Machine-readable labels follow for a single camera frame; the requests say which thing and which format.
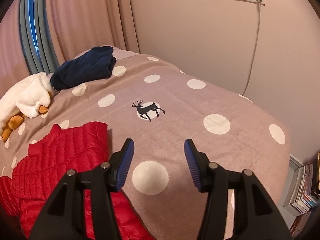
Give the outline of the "red puffer jacket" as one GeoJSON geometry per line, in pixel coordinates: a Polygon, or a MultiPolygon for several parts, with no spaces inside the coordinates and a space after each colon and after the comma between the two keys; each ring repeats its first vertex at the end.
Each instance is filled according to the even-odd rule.
{"type": "Polygon", "coordinates": [[[152,239],[122,191],[134,151],[109,153],[102,122],[54,125],[1,177],[1,239],[152,239]]]}

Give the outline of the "stack of books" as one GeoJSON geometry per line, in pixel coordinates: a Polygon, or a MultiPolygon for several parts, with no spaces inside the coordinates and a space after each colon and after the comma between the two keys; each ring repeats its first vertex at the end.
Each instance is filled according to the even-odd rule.
{"type": "Polygon", "coordinates": [[[319,239],[319,155],[294,171],[284,207],[296,217],[293,239],[319,239]]]}

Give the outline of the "white plush goose toy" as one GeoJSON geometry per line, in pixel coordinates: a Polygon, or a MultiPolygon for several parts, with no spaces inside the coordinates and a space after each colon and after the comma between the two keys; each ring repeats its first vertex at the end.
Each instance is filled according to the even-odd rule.
{"type": "Polygon", "coordinates": [[[12,86],[1,98],[1,140],[7,141],[26,118],[47,113],[53,95],[46,73],[30,75],[12,86]]]}

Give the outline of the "polka dot brown bedspread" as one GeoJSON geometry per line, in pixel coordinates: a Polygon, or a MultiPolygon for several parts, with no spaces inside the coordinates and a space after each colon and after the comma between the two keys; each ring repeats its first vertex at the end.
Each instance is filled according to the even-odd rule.
{"type": "Polygon", "coordinates": [[[1,204],[29,234],[68,169],[90,170],[131,138],[135,153],[113,195],[123,239],[195,239],[206,202],[184,141],[227,170],[252,170],[278,201],[289,166],[288,131],[248,98],[156,57],[122,57],[108,79],[54,96],[1,143],[1,204]]]}

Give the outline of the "folded navy garment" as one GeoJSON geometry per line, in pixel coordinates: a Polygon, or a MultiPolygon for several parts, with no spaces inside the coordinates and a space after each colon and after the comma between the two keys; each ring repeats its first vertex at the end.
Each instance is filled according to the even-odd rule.
{"type": "Polygon", "coordinates": [[[93,47],[80,57],[63,63],[50,78],[57,91],[70,89],[89,81],[107,79],[116,63],[111,46],[93,47]]]}

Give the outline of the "grey-blue inner curtain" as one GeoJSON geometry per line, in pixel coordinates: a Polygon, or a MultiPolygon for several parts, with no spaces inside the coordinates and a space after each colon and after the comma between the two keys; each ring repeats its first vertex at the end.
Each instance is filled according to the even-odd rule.
{"type": "Polygon", "coordinates": [[[57,60],[49,31],[46,0],[20,0],[20,42],[30,74],[53,73],[57,60]]]}

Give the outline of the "pink curtain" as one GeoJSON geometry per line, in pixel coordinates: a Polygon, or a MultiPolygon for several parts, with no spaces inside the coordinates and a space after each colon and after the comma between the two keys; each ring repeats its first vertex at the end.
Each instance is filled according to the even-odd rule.
{"type": "MultiPolygon", "coordinates": [[[[1,93],[30,75],[19,29],[20,0],[1,0],[1,93]]],[[[130,0],[46,0],[58,63],[95,46],[139,52],[130,0]]]]}

